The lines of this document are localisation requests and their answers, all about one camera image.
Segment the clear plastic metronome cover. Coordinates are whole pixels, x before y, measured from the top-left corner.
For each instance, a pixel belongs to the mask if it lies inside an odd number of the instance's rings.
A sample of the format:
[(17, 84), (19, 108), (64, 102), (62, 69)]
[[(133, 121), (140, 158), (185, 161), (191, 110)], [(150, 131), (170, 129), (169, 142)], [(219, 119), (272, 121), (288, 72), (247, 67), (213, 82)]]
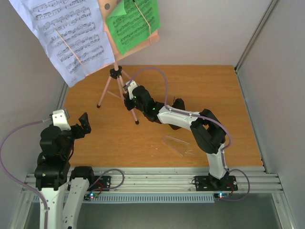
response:
[(189, 149), (190, 143), (186, 141), (168, 135), (164, 136), (162, 141), (170, 149), (175, 151), (179, 156), (185, 156), (185, 155), (194, 156), (193, 151)]

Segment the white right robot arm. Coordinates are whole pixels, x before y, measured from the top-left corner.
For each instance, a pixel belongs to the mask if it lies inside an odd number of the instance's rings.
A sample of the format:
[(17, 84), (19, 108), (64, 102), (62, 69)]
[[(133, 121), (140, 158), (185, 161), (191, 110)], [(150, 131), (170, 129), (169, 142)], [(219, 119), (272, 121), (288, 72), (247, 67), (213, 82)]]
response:
[(208, 182), (213, 190), (221, 190), (227, 184), (228, 167), (224, 159), (227, 132), (208, 109), (202, 112), (185, 110), (184, 101), (176, 99), (173, 106), (153, 100), (149, 92), (135, 81), (123, 86), (124, 104), (127, 110), (139, 110), (150, 122), (167, 124), (173, 130), (180, 128), (192, 132), (198, 147), (207, 154)]

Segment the black metronome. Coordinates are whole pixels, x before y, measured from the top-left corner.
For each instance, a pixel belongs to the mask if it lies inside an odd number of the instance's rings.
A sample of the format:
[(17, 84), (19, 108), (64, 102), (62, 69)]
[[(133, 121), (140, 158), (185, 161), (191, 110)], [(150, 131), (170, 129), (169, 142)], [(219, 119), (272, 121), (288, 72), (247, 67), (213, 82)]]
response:
[[(172, 107), (173, 108), (176, 108), (176, 109), (180, 109), (180, 110), (185, 110), (185, 104), (184, 104), (184, 101), (182, 98), (177, 98), (177, 99), (173, 99), (173, 104), (172, 104)], [(176, 125), (172, 125), (172, 124), (169, 124), (169, 126), (173, 129), (173, 130), (178, 130), (180, 129), (179, 126), (176, 126)]]

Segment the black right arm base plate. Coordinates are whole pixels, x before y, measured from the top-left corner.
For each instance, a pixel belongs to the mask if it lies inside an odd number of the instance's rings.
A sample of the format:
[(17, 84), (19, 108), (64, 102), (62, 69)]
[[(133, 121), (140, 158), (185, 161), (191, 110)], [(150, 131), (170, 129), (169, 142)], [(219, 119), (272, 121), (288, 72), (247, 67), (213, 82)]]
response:
[(235, 176), (226, 176), (216, 179), (212, 176), (195, 176), (192, 180), (196, 191), (237, 191), (238, 185)]

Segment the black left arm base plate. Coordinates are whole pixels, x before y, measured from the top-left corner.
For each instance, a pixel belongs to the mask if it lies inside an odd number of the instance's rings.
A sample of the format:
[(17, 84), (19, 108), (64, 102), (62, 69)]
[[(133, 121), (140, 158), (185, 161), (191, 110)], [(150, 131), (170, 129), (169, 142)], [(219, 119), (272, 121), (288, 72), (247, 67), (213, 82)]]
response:
[(90, 191), (109, 191), (111, 176), (102, 176), (89, 190)]

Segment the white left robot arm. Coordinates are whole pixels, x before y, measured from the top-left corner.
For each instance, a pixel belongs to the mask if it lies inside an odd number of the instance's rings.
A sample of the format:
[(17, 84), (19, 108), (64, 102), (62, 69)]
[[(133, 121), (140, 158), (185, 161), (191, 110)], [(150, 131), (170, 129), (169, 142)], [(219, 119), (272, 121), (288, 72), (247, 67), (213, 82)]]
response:
[(79, 123), (69, 125), (66, 110), (54, 111), (52, 124), (41, 132), (42, 152), (34, 172), (40, 197), (41, 229), (75, 229), (87, 190), (95, 187), (92, 167), (80, 166), (70, 170), (74, 141), (91, 132), (87, 113)]

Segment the pink music stand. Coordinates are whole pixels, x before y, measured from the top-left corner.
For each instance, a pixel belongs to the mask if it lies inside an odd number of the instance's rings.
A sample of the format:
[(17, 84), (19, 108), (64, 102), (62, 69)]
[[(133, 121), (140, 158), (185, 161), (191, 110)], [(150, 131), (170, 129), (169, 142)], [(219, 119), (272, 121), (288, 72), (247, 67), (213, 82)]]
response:
[(106, 24), (106, 18), (109, 16), (109, 14), (113, 11), (113, 9), (119, 4), (120, 0), (100, 0), (98, 1), (99, 6), (100, 6), (100, 11), (102, 13), (102, 18), (103, 18), (103, 23), (104, 23), (104, 31), (107, 33), (108, 38), (109, 38), (109, 42), (110, 45), (112, 47), (112, 51), (115, 57), (115, 62), (113, 63), (113, 68), (110, 70), (110, 76), (106, 82), (106, 85), (104, 87), (104, 90), (102, 92), (102, 95), (100, 97), (100, 100), (97, 104), (97, 108), (100, 108), (102, 101), (104, 99), (105, 94), (108, 92), (108, 86), (110, 83), (111, 78), (117, 80), (117, 84), (118, 84), (118, 88), (120, 90), (120, 98), (123, 100), (123, 93), (125, 92), (123, 89), (123, 78), (122, 76), (128, 76), (128, 74), (122, 70), (122, 67), (118, 65), (118, 61), (137, 52), (140, 51), (150, 45), (152, 45), (153, 43), (158, 42), (159, 40), (159, 35), (158, 35), (158, 30), (156, 30), (155, 32), (153, 32), (148, 39), (146, 39), (145, 41), (139, 43), (138, 45), (136, 45), (134, 48), (132, 48), (131, 50), (129, 50), (127, 53), (125, 53), (124, 55), (120, 54), (112, 37), (111, 34), (109, 32), (109, 29), (107, 27)]

